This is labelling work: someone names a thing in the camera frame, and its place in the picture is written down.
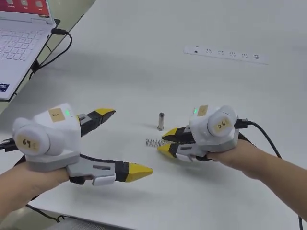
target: hand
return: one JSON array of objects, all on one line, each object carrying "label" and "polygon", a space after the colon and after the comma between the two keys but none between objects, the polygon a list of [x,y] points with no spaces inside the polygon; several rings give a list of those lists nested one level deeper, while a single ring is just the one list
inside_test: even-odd
[{"label": "hand", "polygon": [[0,200],[8,201],[5,209],[8,214],[24,207],[33,197],[40,195],[69,180],[65,168],[52,172],[29,170],[27,162],[16,165],[0,175]]},{"label": "hand", "polygon": [[227,152],[208,153],[207,157],[228,167],[242,171],[246,176],[258,179],[265,166],[267,153],[245,140],[238,140],[237,146]]}]

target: handwritten number label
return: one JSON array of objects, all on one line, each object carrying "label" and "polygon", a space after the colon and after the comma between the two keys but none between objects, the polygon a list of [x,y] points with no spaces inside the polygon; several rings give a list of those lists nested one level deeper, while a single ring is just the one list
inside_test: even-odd
[{"label": "handwritten number label", "polygon": [[16,145],[19,149],[26,149],[32,152],[39,152],[40,143],[38,140],[19,135],[17,137]]},{"label": "handwritten number label", "polygon": [[24,139],[23,144],[27,145],[29,149],[31,148],[31,141]]},{"label": "handwritten number label", "polygon": [[230,121],[228,118],[224,118],[223,120],[221,120],[220,122],[218,122],[215,126],[214,129],[217,133],[222,132],[224,129],[226,129],[227,127],[230,127]]}]

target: metal spring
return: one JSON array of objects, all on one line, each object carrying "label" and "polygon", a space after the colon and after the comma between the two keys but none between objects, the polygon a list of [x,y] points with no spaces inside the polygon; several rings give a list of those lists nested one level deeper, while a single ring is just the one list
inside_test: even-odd
[{"label": "metal spring", "polygon": [[167,140],[157,140],[157,139],[146,139],[146,146],[149,147],[159,147],[162,145],[170,144],[172,142]]}]

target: power strip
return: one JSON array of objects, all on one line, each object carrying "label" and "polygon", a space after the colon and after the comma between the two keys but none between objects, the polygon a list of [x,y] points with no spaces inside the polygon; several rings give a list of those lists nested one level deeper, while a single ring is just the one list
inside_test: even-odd
[{"label": "power strip", "polygon": [[245,52],[236,52],[233,50],[214,49],[205,46],[185,46],[184,53],[194,54],[199,56],[206,56],[211,58],[223,58],[236,61],[253,62],[258,64],[267,65],[267,59],[260,54],[250,54]]}]

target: white desk surface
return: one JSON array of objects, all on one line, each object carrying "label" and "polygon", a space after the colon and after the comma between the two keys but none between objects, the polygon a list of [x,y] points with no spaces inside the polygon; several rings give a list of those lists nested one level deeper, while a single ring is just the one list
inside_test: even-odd
[{"label": "white desk surface", "polygon": [[[260,182],[214,162],[168,160],[145,140],[162,135],[160,112],[167,131],[185,126],[194,106],[229,104],[261,124],[285,159],[307,167],[306,7],[279,0],[97,1],[73,29],[71,50],[37,73],[1,115],[0,137],[9,137],[15,118],[63,102],[76,113],[111,107],[116,114],[82,139],[83,153],[142,163],[154,173],[105,187],[65,183],[32,205],[138,230],[298,229],[297,216]],[[194,44],[259,52],[269,65],[183,53]],[[257,129],[243,133],[272,153]],[[0,170],[20,156],[0,155]]]}]

